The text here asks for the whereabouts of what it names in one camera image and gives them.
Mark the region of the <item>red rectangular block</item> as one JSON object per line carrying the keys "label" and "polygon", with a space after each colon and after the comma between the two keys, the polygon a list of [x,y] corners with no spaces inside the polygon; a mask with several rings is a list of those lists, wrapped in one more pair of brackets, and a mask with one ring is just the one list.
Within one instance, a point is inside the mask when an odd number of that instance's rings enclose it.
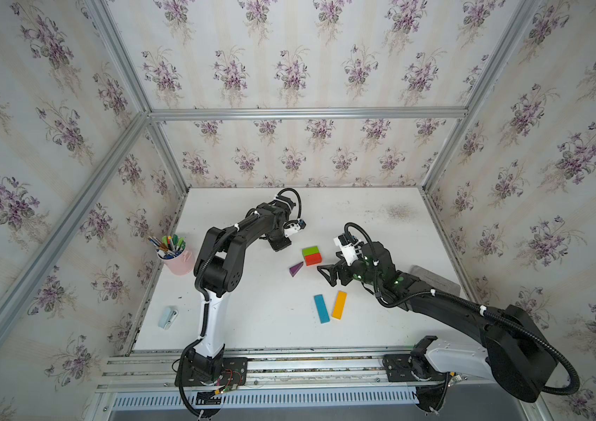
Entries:
{"label": "red rectangular block", "polygon": [[323,261],[322,255],[320,253],[306,254],[303,256],[303,258],[307,266],[315,266],[321,264]]}

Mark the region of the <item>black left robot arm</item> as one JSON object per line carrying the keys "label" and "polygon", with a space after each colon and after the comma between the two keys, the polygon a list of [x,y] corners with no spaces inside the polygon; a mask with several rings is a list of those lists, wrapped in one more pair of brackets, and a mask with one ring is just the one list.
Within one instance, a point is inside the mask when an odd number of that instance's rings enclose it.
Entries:
{"label": "black left robot arm", "polygon": [[242,280],[247,249],[265,240],[275,252],[291,245],[290,236],[305,228],[302,200],[278,193],[250,209],[238,223],[210,228],[194,265],[194,287],[201,295],[196,339],[185,346],[175,366],[175,385],[214,384],[224,372],[224,325],[231,294]]}

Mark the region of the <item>green rectangular block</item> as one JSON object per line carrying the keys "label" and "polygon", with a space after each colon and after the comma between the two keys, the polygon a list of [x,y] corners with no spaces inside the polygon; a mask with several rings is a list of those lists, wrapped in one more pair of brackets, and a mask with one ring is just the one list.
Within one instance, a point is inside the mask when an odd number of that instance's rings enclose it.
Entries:
{"label": "green rectangular block", "polygon": [[313,247],[306,247],[306,248],[304,248],[302,250],[302,253],[303,253],[303,256],[306,257],[306,256],[310,256],[310,255],[313,255],[313,254],[319,254],[320,251],[319,251],[319,248],[317,246],[313,246]]}

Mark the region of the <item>purple triangle block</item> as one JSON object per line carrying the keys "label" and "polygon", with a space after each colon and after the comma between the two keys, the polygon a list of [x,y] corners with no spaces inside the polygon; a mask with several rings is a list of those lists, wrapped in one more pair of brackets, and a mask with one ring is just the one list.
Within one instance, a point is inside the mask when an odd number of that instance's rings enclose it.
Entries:
{"label": "purple triangle block", "polygon": [[303,261],[296,263],[295,265],[293,265],[289,268],[289,274],[292,277],[295,277],[298,274],[298,272],[303,268],[303,266],[304,266]]}

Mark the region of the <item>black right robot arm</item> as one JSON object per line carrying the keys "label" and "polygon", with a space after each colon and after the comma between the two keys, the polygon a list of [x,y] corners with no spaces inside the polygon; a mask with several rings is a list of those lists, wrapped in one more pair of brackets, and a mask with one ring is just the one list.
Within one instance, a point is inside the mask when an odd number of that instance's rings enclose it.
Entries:
{"label": "black right robot arm", "polygon": [[472,375],[496,382],[514,398],[534,403],[543,393],[571,396],[581,386],[580,375],[562,352],[551,345],[525,310],[479,305],[438,289],[427,271],[396,268],[382,243],[343,246],[338,261],[318,266],[329,285],[358,282],[388,309],[414,312],[466,335],[475,343],[457,347],[427,335],[409,356],[412,375],[419,381],[441,374]]}

